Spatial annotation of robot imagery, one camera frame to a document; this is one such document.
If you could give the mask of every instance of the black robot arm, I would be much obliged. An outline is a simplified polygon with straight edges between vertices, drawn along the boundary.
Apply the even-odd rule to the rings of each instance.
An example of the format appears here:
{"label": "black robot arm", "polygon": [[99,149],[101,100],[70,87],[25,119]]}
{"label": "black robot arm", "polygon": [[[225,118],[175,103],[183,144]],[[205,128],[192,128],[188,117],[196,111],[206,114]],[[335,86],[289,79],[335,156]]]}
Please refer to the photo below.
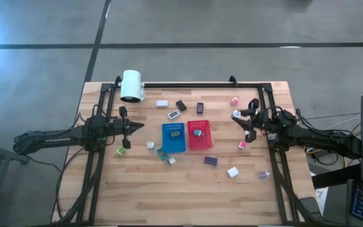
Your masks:
{"label": "black robot arm", "polygon": [[94,115],[85,120],[82,126],[72,127],[63,131],[33,131],[15,137],[13,150],[18,154],[31,154],[42,148],[61,146],[84,146],[86,151],[98,151],[106,143],[106,137],[124,135],[123,147],[131,148],[127,139],[144,124],[132,122],[127,118],[125,107],[119,109],[121,119],[114,117],[107,124],[107,117]]}
{"label": "black robot arm", "polygon": [[257,128],[267,132],[270,145],[276,151],[288,151],[289,147],[299,145],[336,151],[339,155],[352,159],[363,158],[361,140],[354,135],[338,130],[303,128],[297,125],[297,119],[293,114],[282,109],[269,118],[268,109],[257,112],[258,105],[254,103],[258,103],[258,100],[252,100],[248,110],[240,110],[241,113],[250,113],[250,119],[233,117],[246,132],[246,142],[250,143],[256,139],[250,135],[255,135],[254,128]]}

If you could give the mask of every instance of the wooden table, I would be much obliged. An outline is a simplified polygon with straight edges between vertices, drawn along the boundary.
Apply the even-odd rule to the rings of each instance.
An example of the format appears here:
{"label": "wooden table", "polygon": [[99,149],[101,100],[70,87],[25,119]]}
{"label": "wooden table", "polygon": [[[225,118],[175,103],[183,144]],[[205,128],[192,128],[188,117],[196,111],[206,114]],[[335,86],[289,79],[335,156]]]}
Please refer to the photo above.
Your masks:
{"label": "wooden table", "polygon": [[[271,83],[276,105],[294,113],[288,83]],[[84,118],[91,115],[93,105],[98,103],[100,86],[101,83],[85,84],[79,106]],[[229,101],[234,97],[239,98],[239,103],[232,107]],[[257,140],[238,151],[244,134],[230,118],[233,110],[246,109],[253,98],[258,98],[258,91],[253,88],[149,88],[146,99],[133,104],[121,102],[120,90],[116,91],[112,116],[118,115],[118,108],[124,105],[129,119],[145,126],[130,136],[132,148],[126,155],[116,155],[120,137],[107,146],[95,224],[279,224],[273,177],[257,177],[260,171],[271,172],[266,138],[257,132]],[[169,107],[157,109],[156,100],[168,100]],[[178,100],[183,100],[187,110],[174,122],[209,120],[214,147],[172,154],[176,163],[169,166],[146,144],[154,141],[156,149],[161,147],[161,126],[170,123],[167,113],[176,109]],[[196,114],[198,101],[204,102],[203,116]],[[71,147],[68,157],[77,150],[79,147]],[[64,212],[81,190],[87,158],[86,152],[83,154],[69,165],[61,183],[59,198]],[[204,156],[217,158],[218,165],[205,165]],[[303,148],[291,148],[287,158],[298,197],[314,197]],[[234,166],[240,174],[230,179],[226,171]],[[290,213],[286,197],[285,207]],[[89,201],[84,218],[88,213]]]}

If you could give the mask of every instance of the pink cube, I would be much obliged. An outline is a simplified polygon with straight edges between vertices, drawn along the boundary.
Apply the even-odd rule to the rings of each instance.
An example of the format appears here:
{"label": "pink cube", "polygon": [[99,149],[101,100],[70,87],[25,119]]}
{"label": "pink cube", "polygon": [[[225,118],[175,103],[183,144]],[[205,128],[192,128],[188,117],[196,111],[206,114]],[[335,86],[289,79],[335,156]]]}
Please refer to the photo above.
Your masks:
{"label": "pink cube", "polygon": [[231,105],[236,105],[238,102],[239,102],[238,98],[234,97],[234,98],[231,100]]}
{"label": "pink cube", "polygon": [[244,142],[244,141],[240,141],[239,146],[238,146],[238,149],[239,149],[240,151],[242,151],[242,150],[244,150],[244,149],[245,149],[245,147],[246,147],[246,142]]}

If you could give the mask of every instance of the white lamp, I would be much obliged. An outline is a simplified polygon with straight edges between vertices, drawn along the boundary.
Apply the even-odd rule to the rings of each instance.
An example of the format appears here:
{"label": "white lamp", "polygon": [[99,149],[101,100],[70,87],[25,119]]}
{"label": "white lamp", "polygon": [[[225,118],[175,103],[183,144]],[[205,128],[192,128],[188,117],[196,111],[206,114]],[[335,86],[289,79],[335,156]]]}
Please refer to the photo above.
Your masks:
{"label": "white lamp", "polygon": [[145,99],[144,83],[141,83],[141,73],[138,71],[124,71],[120,87],[123,102],[137,103]]}

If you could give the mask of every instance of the red object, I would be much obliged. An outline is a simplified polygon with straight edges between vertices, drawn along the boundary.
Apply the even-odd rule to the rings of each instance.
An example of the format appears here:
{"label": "red object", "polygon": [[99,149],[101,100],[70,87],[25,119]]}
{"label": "red object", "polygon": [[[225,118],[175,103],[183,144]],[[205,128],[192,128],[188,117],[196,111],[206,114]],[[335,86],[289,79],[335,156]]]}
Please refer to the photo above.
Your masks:
{"label": "red object", "polygon": [[236,105],[238,102],[239,102],[238,98],[235,97],[231,100],[231,105]]}
{"label": "red object", "polygon": [[239,149],[245,149],[246,148],[246,142],[241,141],[238,146]]}
{"label": "red object", "polygon": [[[194,130],[200,130],[201,136],[194,136]],[[188,148],[210,149],[212,147],[211,130],[208,120],[192,120],[187,122]]]}

